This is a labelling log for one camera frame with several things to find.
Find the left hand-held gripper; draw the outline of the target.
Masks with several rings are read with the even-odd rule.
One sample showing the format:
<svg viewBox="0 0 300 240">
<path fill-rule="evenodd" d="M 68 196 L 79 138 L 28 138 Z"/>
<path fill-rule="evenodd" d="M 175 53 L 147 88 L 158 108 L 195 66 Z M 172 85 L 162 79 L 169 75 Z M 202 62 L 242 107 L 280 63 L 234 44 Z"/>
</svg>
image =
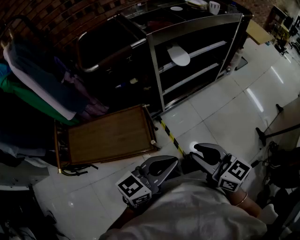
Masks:
<svg viewBox="0 0 300 240">
<path fill-rule="evenodd" d="M 141 208 L 153 195 L 159 193 L 159 186 L 171 174 L 178 164 L 173 156 L 163 155 L 148 158 L 141 167 L 128 171 L 116 183 L 122 194 L 123 202 L 130 208 Z"/>
</svg>

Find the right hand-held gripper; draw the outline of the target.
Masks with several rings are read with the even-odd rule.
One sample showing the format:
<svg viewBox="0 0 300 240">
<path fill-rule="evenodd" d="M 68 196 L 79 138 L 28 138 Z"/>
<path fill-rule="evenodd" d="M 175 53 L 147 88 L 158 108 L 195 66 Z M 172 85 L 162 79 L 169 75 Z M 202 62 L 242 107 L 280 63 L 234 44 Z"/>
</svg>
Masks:
<svg viewBox="0 0 300 240">
<path fill-rule="evenodd" d="M 223 190 L 236 192 L 252 170 L 249 163 L 227 153 L 219 145 L 198 143 L 194 149 L 201 155 L 190 152 L 189 156 L 200 165 L 202 171 L 212 175 L 212 182 Z"/>
</svg>

